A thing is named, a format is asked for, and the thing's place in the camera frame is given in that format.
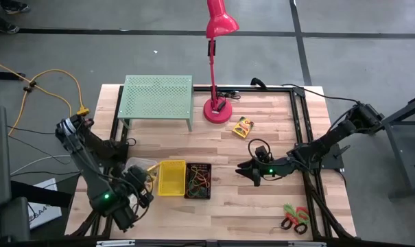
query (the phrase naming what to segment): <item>yellow basket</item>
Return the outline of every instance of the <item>yellow basket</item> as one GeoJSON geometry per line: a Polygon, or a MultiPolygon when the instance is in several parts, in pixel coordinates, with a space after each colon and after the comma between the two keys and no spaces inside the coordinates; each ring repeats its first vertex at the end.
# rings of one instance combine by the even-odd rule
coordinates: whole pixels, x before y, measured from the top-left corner
{"type": "Polygon", "coordinates": [[[158,173],[159,196],[183,196],[186,183],[186,161],[161,161],[158,173]]]}

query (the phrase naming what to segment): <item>lamp base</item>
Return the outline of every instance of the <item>lamp base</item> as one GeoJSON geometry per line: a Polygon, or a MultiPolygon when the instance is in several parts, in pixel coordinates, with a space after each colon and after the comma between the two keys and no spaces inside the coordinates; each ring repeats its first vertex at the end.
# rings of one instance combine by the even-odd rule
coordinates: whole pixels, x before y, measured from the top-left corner
{"type": "Polygon", "coordinates": [[[204,116],[207,120],[214,124],[222,124],[227,122],[232,116],[232,104],[227,99],[218,98],[218,104],[226,102],[226,105],[221,109],[219,113],[214,113],[212,109],[212,99],[209,99],[204,104],[204,116]]]}

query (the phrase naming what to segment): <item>yellow tag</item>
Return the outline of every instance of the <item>yellow tag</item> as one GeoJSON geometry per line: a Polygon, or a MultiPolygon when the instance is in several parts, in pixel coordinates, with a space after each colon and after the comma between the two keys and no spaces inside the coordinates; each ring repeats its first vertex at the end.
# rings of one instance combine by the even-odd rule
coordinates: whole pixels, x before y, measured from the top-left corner
{"type": "Polygon", "coordinates": [[[253,125],[254,123],[252,121],[246,117],[241,117],[232,131],[238,134],[240,137],[246,138],[250,130],[253,128],[253,125]]]}

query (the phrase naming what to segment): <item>wooden tabletop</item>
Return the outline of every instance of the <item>wooden tabletop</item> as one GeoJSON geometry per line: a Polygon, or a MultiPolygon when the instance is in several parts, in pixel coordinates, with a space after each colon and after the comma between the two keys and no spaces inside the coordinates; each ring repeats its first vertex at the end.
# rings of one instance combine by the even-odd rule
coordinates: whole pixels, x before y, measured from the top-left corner
{"type": "MultiPolygon", "coordinates": [[[[118,84],[104,84],[100,92],[92,131],[108,139],[119,91],[118,84]]],[[[323,93],[322,87],[307,87],[323,93]]],[[[249,140],[261,138],[272,148],[275,158],[286,155],[296,142],[292,110],[287,93],[240,93],[231,100],[233,116],[224,124],[204,119],[202,107],[210,93],[194,93],[193,132],[183,120],[134,120],[128,138],[137,140],[128,156],[155,161],[183,159],[213,165],[210,200],[188,200],[183,197],[160,197],[154,192],[146,216],[126,233],[113,224],[112,238],[124,239],[240,239],[294,240],[311,239],[311,231],[297,235],[293,229],[278,228],[284,219],[283,205],[306,207],[305,189],[300,172],[268,182],[260,187],[235,173],[237,164],[250,159],[249,140]],[[246,139],[232,134],[241,116],[254,122],[246,139]]],[[[307,93],[307,105],[314,138],[321,137],[330,121],[324,98],[307,93]]],[[[120,137],[122,124],[117,136],[120,137]]],[[[351,210],[342,177],[334,171],[322,171],[327,205],[343,227],[355,235],[351,210]]],[[[80,178],[71,207],[66,234],[72,233],[91,212],[86,184],[80,178]]],[[[323,234],[320,211],[317,221],[323,234]]]]}

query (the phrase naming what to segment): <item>green metal table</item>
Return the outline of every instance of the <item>green metal table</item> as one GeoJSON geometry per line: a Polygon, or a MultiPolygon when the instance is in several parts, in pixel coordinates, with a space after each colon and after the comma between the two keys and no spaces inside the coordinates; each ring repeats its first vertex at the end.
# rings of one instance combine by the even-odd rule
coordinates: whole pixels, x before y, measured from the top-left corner
{"type": "Polygon", "coordinates": [[[127,75],[117,117],[125,119],[184,119],[193,125],[191,75],[127,75]]]}

